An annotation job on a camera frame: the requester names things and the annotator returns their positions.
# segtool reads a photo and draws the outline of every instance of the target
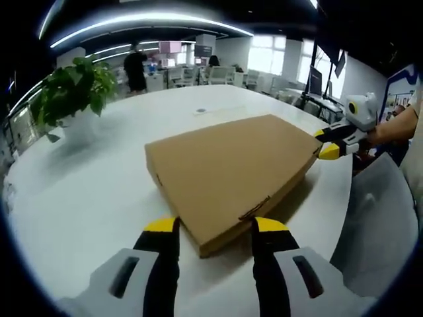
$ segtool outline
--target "potted plant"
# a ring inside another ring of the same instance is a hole
[[[73,145],[94,138],[93,117],[101,115],[106,99],[117,87],[109,64],[93,63],[93,58],[76,57],[72,66],[56,69],[30,101],[36,125],[44,131],[46,126],[62,127],[67,142]],[[52,142],[59,139],[51,133],[47,137]]]

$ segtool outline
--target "brown cardboard box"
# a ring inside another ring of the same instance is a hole
[[[183,133],[145,146],[147,168],[209,256],[246,231],[304,177],[321,143],[267,115]]]

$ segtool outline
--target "office chair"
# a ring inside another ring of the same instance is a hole
[[[260,76],[259,71],[249,70],[248,75],[247,75],[247,88],[249,88],[251,86],[257,87],[259,76]]]
[[[214,66],[211,69],[208,79],[209,85],[224,85],[226,84],[228,68],[221,66]]]
[[[182,71],[182,80],[178,82],[178,85],[182,87],[194,86],[197,79],[197,70],[197,67],[184,68]]]
[[[272,86],[270,87],[270,96],[277,98],[279,92],[285,88],[288,88],[288,85],[289,81],[287,79],[284,79],[280,76],[273,77]]]
[[[169,69],[169,81],[171,81],[176,87],[180,87],[182,70],[183,68],[181,67],[173,67]]]
[[[233,85],[235,81],[235,67],[228,67],[227,68],[227,74],[226,74],[226,83],[228,85]]]
[[[401,272],[417,240],[410,188],[384,153],[352,179],[347,216],[330,262],[351,291],[380,297]]]

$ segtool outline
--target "man in black shirt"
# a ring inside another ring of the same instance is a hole
[[[133,43],[131,51],[124,62],[124,69],[128,77],[128,85],[132,94],[139,94],[147,89],[147,83],[144,77],[143,61],[147,60],[147,56],[137,50],[137,43]]]

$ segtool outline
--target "table surface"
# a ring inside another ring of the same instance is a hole
[[[144,144],[253,116],[274,114],[307,133],[327,126],[262,94],[229,85],[176,88],[109,104],[97,141],[71,151],[43,137],[11,167],[17,189],[11,229],[24,259],[53,299],[75,297],[90,274],[122,248],[132,248],[151,221],[171,216],[146,167]],[[351,156],[319,161],[284,200],[300,246],[330,260],[346,216]],[[180,233],[176,316],[258,316],[250,245],[243,240],[199,259]]]

